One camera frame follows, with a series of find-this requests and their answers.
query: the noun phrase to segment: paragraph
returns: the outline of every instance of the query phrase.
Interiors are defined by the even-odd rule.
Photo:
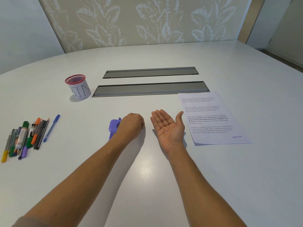
[[[210,102],[213,101],[214,97],[204,97],[204,98],[183,98],[182,103],[199,103],[199,102]]]
[[[216,111],[219,109],[220,109],[220,106],[184,107],[185,112]]]
[[[202,126],[202,127],[192,127],[193,133],[228,133],[232,131],[233,126]]]
[[[226,115],[210,115],[210,116],[187,116],[189,124],[201,124],[203,122],[228,121]]]

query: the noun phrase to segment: gray metal panel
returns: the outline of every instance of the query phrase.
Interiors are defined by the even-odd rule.
[[[98,86],[93,97],[209,92],[203,81]]]
[[[107,78],[125,78],[125,77],[143,77],[143,76],[177,76],[177,75],[197,75],[199,74],[195,67],[183,68],[155,68],[155,69],[134,69],[107,71],[103,79]]]

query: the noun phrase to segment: red rim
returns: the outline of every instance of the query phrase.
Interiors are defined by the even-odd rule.
[[[72,78],[72,77],[74,77],[74,76],[83,76],[84,78],[82,80],[80,80],[80,81],[75,82],[75,83],[68,83],[67,80],[70,79],[70,78]],[[79,83],[83,82],[84,80],[85,80],[85,75],[77,74],[77,75],[73,75],[73,76],[67,77],[65,79],[65,83],[68,84],[68,85],[75,85],[75,84],[79,84]]]

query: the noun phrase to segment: pencil cup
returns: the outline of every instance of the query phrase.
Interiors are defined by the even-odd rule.
[[[76,99],[86,99],[92,92],[86,83],[85,75],[73,75],[66,78],[65,83],[73,92]]]

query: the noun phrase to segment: pile of pens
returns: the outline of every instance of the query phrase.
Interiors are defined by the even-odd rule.
[[[22,127],[13,129],[7,139],[1,162],[6,162],[7,156],[18,156],[19,160],[26,158],[28,149],[32,147],[34,150],[39,150],[42,141],[44,143],[47,141],[59,117],[60,115],[56,116],[44,139],[43,137],[49,123],[49,118],[48,120],[41,120],[40,118],[37,118],[36,122],[31,124],[30,129],[28,128],[28,121],[24,121]]]

